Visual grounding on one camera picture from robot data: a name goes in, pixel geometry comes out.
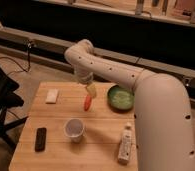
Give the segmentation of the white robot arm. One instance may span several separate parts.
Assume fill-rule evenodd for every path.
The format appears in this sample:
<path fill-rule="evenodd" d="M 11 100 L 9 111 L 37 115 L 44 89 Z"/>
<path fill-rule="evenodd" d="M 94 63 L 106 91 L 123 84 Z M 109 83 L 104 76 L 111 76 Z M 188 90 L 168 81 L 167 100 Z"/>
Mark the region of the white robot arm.
<path fill-rule="evenodd" d="M 195 171 L 195 140 L 189 95 L 183 83 L 163 73 L 94 55 L 83 39 L 64 53 L 81 84 L 94 75 L 134 94 L 138 171 Z"/>

